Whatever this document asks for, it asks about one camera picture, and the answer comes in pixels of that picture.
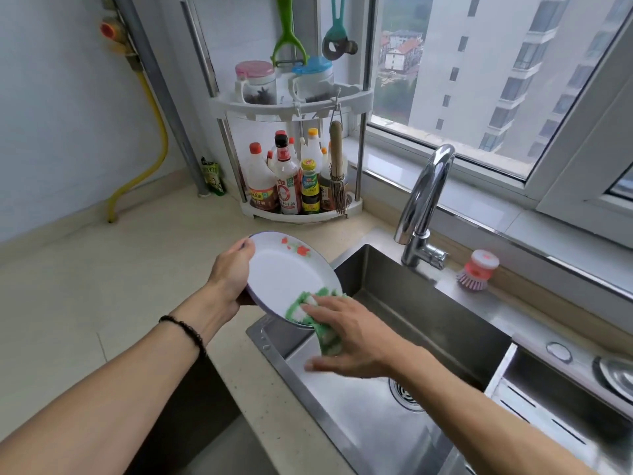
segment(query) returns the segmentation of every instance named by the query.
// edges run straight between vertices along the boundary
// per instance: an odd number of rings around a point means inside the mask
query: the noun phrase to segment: forearm
[[[403,343],[391,365],[393,378],[479,475],[594,473],[558,443],[457,378],[423,348]]]
[[[0,473],[123,473],[198,353],[157,325],[0,443]]]

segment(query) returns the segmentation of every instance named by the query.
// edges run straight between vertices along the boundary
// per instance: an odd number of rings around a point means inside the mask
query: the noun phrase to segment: bamboo brush
[[[347,211],[347,193],[345,193],[345,173],[343,171],[343,126],[340,121],[330,123],[330,143],[332,144],[332,198],[334,207],[341,215]]]

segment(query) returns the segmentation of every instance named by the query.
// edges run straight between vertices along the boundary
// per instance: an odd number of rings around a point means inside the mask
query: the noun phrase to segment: chrome faucet
[[[394,240],[406,245],[402,263],[408,267],[415,267],[423,260],[439,270],[444,269],[448,253],[429,243],[429,223],[454,159],[452,145],[442,145],[433,152],[400,215]]]

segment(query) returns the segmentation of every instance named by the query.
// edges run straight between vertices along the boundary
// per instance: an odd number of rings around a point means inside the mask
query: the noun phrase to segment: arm
[[[246,239],[219,255],[209,281],[171,315],[208,344],[239,310],[254,253]],[[0,443],[0,473],[122,474],[198,355],[181,327],[158,324]]]
[[[316,300],[320,306],[302,308],[338,332],[343,353],[312,359],[306,370],[397,380],[479,475],[594,474],[558,443],[457,378],[423,347],[401,338],[357,301]]]

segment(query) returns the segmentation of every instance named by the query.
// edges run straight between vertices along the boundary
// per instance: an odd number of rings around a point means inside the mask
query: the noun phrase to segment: glass pane
[[[629,171],[613,185],[610,193],[633,201],[633,167],[629,168]]]
[[[526,179],[632,7],[385,0],[371,123]]]

